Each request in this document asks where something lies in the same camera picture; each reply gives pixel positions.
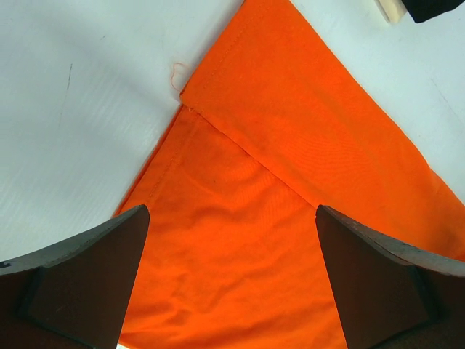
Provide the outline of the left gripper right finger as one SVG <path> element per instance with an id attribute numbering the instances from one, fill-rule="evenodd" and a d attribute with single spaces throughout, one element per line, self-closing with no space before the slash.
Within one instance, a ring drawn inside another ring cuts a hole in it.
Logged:
<path id="1" fill-rule="evenodd" d="M 464 263 L 330 208 L 316 226 L 348 348 L 463 348 Z"/>

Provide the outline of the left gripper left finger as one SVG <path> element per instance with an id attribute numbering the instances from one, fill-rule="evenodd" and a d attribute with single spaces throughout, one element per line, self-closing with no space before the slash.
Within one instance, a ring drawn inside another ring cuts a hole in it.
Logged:
<path id="1" fill-rule="evenodd" d="M 1 347 L 116 348 L 149 222 L 136 206 L 1 262 Z"/>

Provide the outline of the orange t shirt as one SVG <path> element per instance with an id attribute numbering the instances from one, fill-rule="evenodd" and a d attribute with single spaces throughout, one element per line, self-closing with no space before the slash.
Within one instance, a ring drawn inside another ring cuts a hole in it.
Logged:
<path id="1" fill-rule="evenodd" d="M 464 205 L 289 1 L 245 1 L 121 205 L 150 227 L 128 348 L 344 348 L 321 204 L 464 258 Z"/>

